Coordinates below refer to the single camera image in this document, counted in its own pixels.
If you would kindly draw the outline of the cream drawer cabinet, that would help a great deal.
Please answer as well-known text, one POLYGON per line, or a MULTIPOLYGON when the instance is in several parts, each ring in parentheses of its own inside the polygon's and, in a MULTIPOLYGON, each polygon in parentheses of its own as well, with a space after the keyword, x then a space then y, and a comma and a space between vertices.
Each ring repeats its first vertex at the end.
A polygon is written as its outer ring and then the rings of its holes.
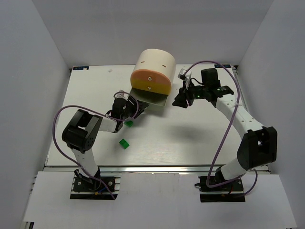
POLYGON ((134 70, 147 69, 165 74, 173 83, 176 71, 175 58, 168 52, 159 49, 144 50, 134 67, 134 70))

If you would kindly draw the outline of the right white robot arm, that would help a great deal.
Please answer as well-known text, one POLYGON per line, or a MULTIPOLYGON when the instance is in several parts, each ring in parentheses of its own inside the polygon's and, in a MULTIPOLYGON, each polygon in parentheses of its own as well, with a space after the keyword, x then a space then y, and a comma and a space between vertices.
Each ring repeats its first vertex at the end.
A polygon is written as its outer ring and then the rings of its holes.
POLYGON ((258 122, 237 102, 233 90, 221 85, 215 68, 201 70, 202 82, 199 85, 192 83, 191 74, 185 69, 180 70, 178 77, 183 85, 173 106, 188 108, 194 100, 205 99, 229 120, 241 138, 236 157, 217 169, 212 185, 227 184, 253 168, 276 160, 277 131, 258 122))

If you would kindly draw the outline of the orange top drawer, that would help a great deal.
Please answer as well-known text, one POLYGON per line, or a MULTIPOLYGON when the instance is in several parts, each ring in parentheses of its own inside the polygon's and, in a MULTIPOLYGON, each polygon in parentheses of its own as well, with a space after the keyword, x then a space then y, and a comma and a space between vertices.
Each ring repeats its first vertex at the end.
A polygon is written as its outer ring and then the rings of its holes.
POLYGON ((171 86, 170 79, 163 73, 147 69, 139 69, 131 74, 131 85, 135 87, 137 84, 151 82, 171 86))

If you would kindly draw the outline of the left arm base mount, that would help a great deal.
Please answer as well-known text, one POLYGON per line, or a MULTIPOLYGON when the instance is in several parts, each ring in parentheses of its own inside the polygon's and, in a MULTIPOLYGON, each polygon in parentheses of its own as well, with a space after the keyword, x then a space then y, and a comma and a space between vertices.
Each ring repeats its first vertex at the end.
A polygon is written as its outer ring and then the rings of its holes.
POLYGON ((70 199, 78 200, 114 200, 120 190, 119 177, 100 177, 100 181, 82 175, 74 175, 70 199))

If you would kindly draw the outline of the yellow drawer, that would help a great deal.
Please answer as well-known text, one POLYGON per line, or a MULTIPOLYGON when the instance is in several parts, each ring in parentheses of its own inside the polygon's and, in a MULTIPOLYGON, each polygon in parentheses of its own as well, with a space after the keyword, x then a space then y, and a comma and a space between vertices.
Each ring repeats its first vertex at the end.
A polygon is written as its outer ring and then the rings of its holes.
POLYGON ((172 89, 172 83, 165 78, 156 79, 151 78, 132 78, 131 79, 132 88, 153 92, 157 94, 169 95, 172 89))

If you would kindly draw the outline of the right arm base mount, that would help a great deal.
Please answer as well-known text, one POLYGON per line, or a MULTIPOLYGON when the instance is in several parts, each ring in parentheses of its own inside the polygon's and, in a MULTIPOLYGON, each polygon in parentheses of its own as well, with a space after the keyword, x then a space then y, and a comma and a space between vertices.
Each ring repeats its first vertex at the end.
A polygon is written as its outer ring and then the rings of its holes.
POLYGON ((198 177, 194 186, 199 189, 201 203, 233 203, 245 202, 244 187, 241 179, 219 187, 209 188, 207 176, 198 177))

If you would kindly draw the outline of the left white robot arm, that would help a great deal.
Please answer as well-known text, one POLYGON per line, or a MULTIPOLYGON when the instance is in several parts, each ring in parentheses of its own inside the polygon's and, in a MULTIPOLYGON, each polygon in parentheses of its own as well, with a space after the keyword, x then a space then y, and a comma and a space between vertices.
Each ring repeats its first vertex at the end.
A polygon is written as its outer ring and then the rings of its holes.
POLYGON ((62 140, 72 150, 81 165, 77 176, 86 183, 97 184, 100 170, 95 163, 92 147, 100 131, 117 133, 125 121, 137 118, 149 105, 129 96, 114 99, 105 116, 78 109, 62 133, 62 140))

